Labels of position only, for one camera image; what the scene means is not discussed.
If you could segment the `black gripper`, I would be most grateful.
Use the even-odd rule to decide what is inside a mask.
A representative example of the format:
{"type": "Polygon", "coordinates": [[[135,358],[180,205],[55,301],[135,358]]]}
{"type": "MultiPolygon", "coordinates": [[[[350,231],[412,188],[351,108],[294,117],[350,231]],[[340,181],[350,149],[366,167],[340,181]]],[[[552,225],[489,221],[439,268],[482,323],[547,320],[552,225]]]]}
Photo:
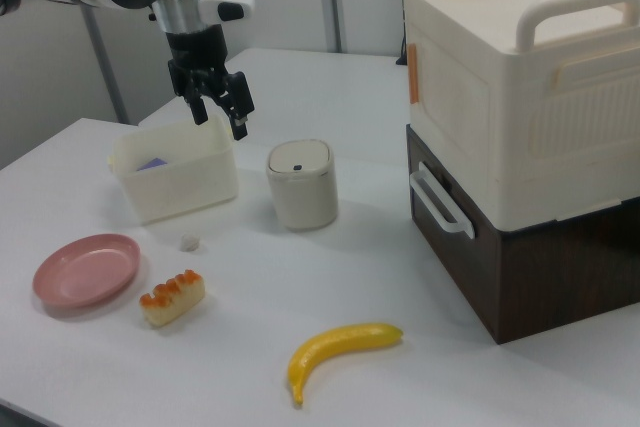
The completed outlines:
{"type": "Polygon", "coordinates": [[[195,124],[208,121],[203,100],[207,95],[214,97],[226,114],[233,138],[245,138],[254,102],[245,74],[226,70],[228,50],[222,26],[186,34],[167,33],[166,38],[172,54],[168,67],[174,93],[184,98],[195,124]]]}

